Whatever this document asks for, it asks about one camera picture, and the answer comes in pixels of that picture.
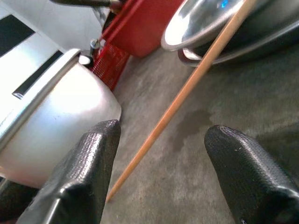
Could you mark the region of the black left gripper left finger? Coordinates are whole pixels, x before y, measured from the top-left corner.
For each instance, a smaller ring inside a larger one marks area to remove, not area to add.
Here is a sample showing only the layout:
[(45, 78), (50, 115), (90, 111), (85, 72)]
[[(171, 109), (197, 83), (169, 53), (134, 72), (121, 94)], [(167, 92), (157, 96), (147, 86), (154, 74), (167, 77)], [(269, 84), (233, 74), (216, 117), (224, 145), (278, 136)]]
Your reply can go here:
[(85, 132), (56, 165), (19, 224), (98, 224), (121, 136), (117, 119)]

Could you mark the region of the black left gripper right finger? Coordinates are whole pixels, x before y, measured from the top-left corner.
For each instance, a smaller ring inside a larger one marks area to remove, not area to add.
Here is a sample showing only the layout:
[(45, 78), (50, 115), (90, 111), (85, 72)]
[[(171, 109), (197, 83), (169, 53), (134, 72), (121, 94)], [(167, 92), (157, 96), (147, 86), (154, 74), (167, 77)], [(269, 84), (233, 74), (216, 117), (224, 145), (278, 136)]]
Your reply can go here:
[(254, 138), (214, 125), (204, 145), (235, 223), (299, 222), (298, 186)]

